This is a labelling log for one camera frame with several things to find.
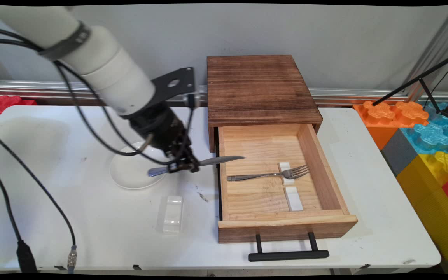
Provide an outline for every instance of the knife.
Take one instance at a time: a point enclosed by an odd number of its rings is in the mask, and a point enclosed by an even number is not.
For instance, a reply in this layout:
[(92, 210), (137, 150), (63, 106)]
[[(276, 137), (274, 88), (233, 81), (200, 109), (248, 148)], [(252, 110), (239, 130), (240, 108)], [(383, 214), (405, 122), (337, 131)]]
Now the knife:
[[(217, 165), (219, 163), (227, 163), (228, 161), (235, 161), (237, 159), (245, 158), (244, 156), (218, 156), (199, 162), (199, 166)], [(148, 176), (154, 177), (169, 172), (169, 167), (155, 167), (148, 170)]]

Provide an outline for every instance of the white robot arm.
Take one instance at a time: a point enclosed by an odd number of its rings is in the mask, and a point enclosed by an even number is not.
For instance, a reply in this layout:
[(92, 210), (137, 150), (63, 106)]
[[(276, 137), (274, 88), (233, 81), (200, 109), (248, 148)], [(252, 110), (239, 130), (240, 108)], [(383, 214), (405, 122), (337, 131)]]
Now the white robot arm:
[[(108, 106), (129, 120), (132, 129), (149, 137), (152, 147), (173, 156), (165, 162), (167, 172), (199, 170), (186, 129), (165, 102), (194, 92), (191, 67), (151, 81), (106, 28), (88, 27), (64, 7), (0, 6), (0, 19), (43, 49), (41, 56), (70, 66)], [(185, 83), (171, 83), (179, 77)]]
[[(44, 49), (69, 38), (80, 26), (64, 7), (0, 6), (0, 19)], [(88, 81), (121, 116), (137, 112), (155, 94), (144, 71), (102, 26), (91, 26), (87, 40), (59, 59)]]

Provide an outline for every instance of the open drawer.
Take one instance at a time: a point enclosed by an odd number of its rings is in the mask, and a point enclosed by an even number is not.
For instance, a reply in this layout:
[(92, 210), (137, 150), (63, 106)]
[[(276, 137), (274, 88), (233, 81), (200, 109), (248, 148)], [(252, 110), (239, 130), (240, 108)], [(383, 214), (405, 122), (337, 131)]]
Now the open drawer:
[[(245, 156), (220, 164), (222, 219), (219, 243), (341, 237), (356, 223), (311, 124), (223, 126), (218, 128), (219, 156)], [(278, 171), (308, 164), (310, 173), (295, 180), (304, 211), (290, 212), (280, 177), (227, 182), (226, 176)]]

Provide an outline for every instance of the white table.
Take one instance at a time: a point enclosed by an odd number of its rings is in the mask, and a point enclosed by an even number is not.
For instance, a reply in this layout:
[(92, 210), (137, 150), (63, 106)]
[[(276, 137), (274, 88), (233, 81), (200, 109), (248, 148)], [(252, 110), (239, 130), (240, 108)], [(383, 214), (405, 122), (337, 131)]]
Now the white table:
[[(187, 119), (187, 108), (173, 108)], [(98, 133), (124, 147), (99, 107), (83, 110)], [(398, 185), (359, 116), (350, 108), (320, 108), (318, 138), (350, 213), (359, 222), (342, 238), (319, 239), (327, 259), (249, 262), (255, 243), (217, 243), (217, 172), (167, 175), (153, 187), (127, 190), (109, 175), (113, 154), (86, 129), (74, 107), (12, 106), (0, 116), (0, 138), (17, 153), (52, 193), (73, 225), (77, 270), (429, 267), (441, 257)], [(115, 117), (132, 142), (140, 138)], [(198, 108), (190, 137), (199, 159), (208, 152), (207, 109)], [(62, 217), (20, 165), (0, 147), (0, 177), (9, 193), (16, 223), (40, 269), (67, 266), (71, 246)], [(208, 200), (205, 202), (199, 195)], [(161, 233), (167, 195), (184, 198), (182, 232)], [(264, 252), (310, 250), (309, 241), (263, 242)], [(16, 238), (0, 191), (0, 270), (18, 270)]]

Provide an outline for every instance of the white plate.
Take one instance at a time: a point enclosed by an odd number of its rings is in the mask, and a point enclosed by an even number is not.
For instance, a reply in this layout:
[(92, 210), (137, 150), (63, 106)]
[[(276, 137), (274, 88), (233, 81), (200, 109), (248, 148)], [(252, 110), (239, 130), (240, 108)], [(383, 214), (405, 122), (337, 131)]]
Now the white plate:
[[(132, 144), (133, 147), (140, 147), (144, 141)], [(130, 147), (125, 147), (121, 151), (132, 152)], [(168, 161), (163, 152), (159, 149), (155, 149), (148, 146), (144, 149), (143, 154), (151, 156), (158, 161)], [(114, 182), (126, 189), (144, 189), (160, 182), (166, 174), (158, 175), (155, 177), (148, 176), (148, 170), (153, 167), (162, 167), (144, 158), (141, 155), (138, 156), (121, 156), (116, 154), (110, 163), (110, 176)]]

